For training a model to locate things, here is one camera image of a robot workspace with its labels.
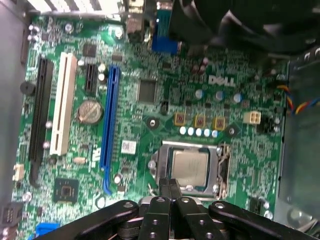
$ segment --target black connector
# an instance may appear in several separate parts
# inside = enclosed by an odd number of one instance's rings
[[[29,182],[35,188],[38,187],[38,172],[44,155],[43,143],[46,138],[53,70],[52,61],[47,58],[39,59],[28,156],[31,163]]]
[[[94,64],[88,64],[85,68],[85,86],[87,94],[94,94],[97,88],[98,68]]]
[[[24,203],[10,202],[0,208],[0,228],[16,226],[23,216]]]

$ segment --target white connector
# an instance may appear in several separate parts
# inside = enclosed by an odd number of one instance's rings
[[[68,151],[77,61],[77,58],[72,53],[61,53],[55,95],[50,155],[56,154],[61,156]]]
[[[13,181],[20,181],[24,178],[25,174],[25,165],[24,164],[16,164],[13,167],[14,175],[12,177]]]
[[[260,124],[261,123],[261,112],[249,111],[245,112],[243,116],[243,122],[245,124]]]

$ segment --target blue pcie slot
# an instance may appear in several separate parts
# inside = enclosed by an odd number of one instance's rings
[[[108,195],[112,194],[109,190],[109,175],[114,144],[120,73],[118,66],[110,66],[104,108],[100,168],[104,169],[103,190]]]

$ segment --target sticker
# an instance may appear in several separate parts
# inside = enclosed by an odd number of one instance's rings
[[[137,147],[136,141],[123,140],[121,145],[121,153],[134,155],[136,154],[136,147]]]

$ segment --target black microchip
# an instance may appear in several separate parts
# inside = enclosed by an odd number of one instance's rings
[[[255,85],[255,90],[262,91],[262,85],[261,84]]]
[[[18,181],[15,185],[16,189],[21,189],[22,187],[22,183],[20,181]]]
[[[284,108],[282,106],[276,106],[274,108],[274,113],[275,114],[282,114],[284,112]]]
[[[276,101],[276,102],[279,102],[282,100],[282,95],[281,94],[278,94],[278,93],[275,93],[273,95],[273,100]]]
[[[126,191],[126,186],[119,185],[117,190],[118,190],[118,192],[122,192],[123,193],[123,192]]]
[[[139,86],[139,103],[154,103],[156,96],[157,82],[149,79],[141,79]]]
[[[187,100],[187,101],[185,101],[185,105],[186,105],[187,107],[191,107],[192,102],[191,102],[190,100]]]
[[[171,69],[171,63],[170,62],[167,62],[167,61],[164,61],[162,63],[162,68],[163,69]]]
[[[122,54],[112,54],[111,61],[122,62],[123,58]]]
[[[229,118],[229,117],[230,117],[230,111],[224,110],[223,116],[224,116],[226,119]]]
[[[46,32],[42,33],[41,40],[44,41],[44,42],[49,41],[49,33],[46,33]]]
[[[90,43],[85,43],[83,45],[83,49],[82,49],[82,55],[84,57],[91,57],[91,58],[95,58],[97,54],[97,45],[95,44],[90,44]]]
[[[72,203],[78,201],[79,181],[76,179],[56,178],[54,181],[53,202]]]
[[[41,217],[43,210],[44,210],[43,207],[42,207],[42,206],[39,206],[39,207],[36,209],[36,215],[37,215],[38,217]]]
[[[205,107],[206,109],[210,109],[210,108],[211,108],[211,103],[206,102],[206,103],[204,104],[204,107]]]

